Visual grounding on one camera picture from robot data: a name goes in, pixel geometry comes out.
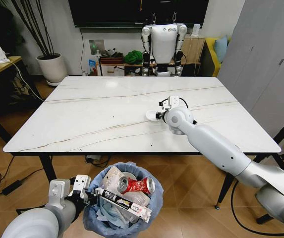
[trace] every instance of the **potted plant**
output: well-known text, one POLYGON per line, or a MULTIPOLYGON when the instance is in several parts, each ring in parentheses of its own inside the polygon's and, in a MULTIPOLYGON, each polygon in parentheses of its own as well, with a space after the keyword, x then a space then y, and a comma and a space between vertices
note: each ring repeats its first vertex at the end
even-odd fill
POLYGON ((42 55, 36 57, 36 60, 45 79, 47 80, 47 83, 50 86, 59 85, 59 83, 67 76, 67 69, 62 55, 54 52, 52 40, 45 24, 41 1, 11 1, 42 52, 42 55))

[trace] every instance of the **red soda can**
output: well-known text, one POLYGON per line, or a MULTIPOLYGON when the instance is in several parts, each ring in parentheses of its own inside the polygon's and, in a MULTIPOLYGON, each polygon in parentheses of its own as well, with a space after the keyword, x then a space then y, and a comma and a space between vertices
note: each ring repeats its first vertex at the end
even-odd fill
POLYGON ((155 191, 155 182, 150 177, 136 181, 123 176, 118 181, 117 190, 122 194, 125 194, 126 192, 144 192, 146 194, 152 194, 155 191))

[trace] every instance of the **green cloth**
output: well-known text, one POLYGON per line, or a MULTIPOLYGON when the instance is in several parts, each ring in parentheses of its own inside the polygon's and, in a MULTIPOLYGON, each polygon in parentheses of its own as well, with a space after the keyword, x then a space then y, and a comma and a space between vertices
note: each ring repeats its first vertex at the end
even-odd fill
POLYGON ((128 64, 138 64, 142 62, 142 52, 131 51, 124 57, 124 62, 128 64))

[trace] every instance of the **marble table top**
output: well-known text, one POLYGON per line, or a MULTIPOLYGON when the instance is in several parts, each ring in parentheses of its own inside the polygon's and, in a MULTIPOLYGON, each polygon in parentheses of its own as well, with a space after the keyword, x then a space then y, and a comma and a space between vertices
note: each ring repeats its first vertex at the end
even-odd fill
POLYGON ((22 153, 198 154, 185 135, 146 119, 168 96, 186 100, 197 122, 244 153, 280 147, 214 77, 66 77, 4 147, 22 153))

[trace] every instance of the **white wall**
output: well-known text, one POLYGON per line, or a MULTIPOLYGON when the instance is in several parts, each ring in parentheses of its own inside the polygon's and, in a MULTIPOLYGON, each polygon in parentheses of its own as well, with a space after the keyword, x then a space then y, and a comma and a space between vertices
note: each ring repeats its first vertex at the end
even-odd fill
MULTIPOLYGON (((201 34, 204 36, 231 35, 244 1, 210 0, 201 34)), ((68 74, 81 74, 82 39, 79 29, 73 25, 68 1, 43 0, 42 4, 54 50, 64 56, 68 74)), ((15 15, 22 36, 26 40, 26 43, 18 47, 17 54, 23 57, 30 74, 41 74, 35 61, 35 57, 41 55, 41 52, 10 1, 8 5, 15 15)), ((82 31, 85 45, 82 60, 84 70, 88 70, 88 59, 95 59, 90 54, 89 39, 103 39, 106 49, 117 48, 124 55, 132 50, 144 51, 139 29, 82 29, 82 31)))
POLYGON ((209 0, 201 35, 231 36, 245 0, 209 0))

